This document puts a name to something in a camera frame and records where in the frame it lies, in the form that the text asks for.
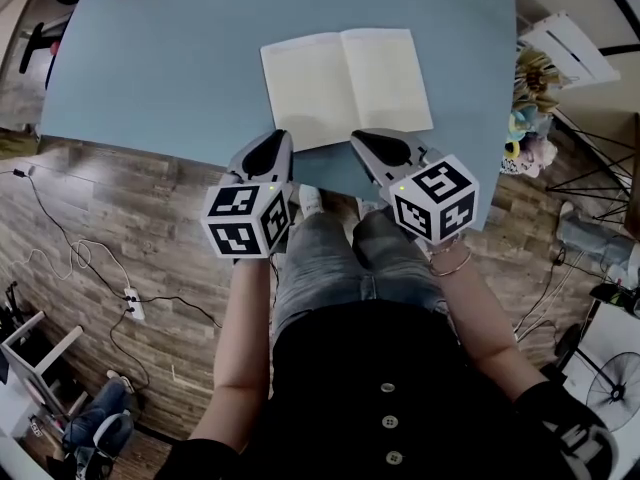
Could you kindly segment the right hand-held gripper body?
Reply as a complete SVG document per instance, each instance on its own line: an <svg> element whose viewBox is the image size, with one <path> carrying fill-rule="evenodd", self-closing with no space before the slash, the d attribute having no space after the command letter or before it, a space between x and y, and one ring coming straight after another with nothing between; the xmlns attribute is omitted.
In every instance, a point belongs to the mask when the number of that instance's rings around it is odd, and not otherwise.
<svg viewBox="0 0 640 480"><path fill-rule="evenodd" d="M442 244L468 228L477 216L479 183L454 155L422 165L407 152L388 159L389 215L413 238Z"/></svg>

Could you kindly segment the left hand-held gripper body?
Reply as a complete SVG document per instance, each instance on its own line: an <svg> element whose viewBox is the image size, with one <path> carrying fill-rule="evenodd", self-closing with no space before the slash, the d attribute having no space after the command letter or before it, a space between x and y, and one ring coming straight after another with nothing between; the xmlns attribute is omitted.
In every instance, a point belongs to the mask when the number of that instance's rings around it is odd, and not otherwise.
<svg viewBox="0 0 640 480"><path fill-rule="evenodd" d="M225 173L208 189L200 222L222 259L264 259L280 246L292 223L288 182L251 182Z"/></svg>

